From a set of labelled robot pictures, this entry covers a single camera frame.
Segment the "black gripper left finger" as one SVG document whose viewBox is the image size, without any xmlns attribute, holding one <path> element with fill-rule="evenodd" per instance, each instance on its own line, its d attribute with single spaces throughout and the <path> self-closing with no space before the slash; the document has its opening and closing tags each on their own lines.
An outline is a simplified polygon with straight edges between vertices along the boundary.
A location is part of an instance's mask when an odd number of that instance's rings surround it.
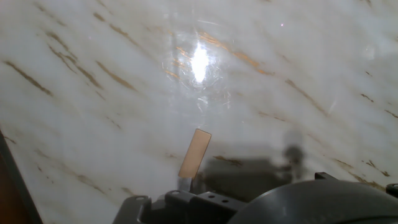
<svg viewBox="0 0 398 224">
<path fill-rule="evenodd" d="M 195 195 L 173 190 L 155 202 L 143 195 L 125 199 L 113 223 L 225 224 L 245 205 L 213 192 Z"/>
</svg>

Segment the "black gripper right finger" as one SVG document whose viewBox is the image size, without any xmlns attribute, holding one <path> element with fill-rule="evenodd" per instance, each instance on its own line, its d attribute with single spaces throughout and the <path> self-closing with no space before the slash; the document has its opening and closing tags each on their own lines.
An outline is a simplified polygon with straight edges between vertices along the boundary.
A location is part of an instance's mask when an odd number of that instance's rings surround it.
<svg viewBox="0 0 398 224">
<path fill-rule="evenodd" d="M 326 172 L 316 172 L 314 175 L 315 180 L 337 180 L 337 178 L 333 177 Z"/>
</svg>

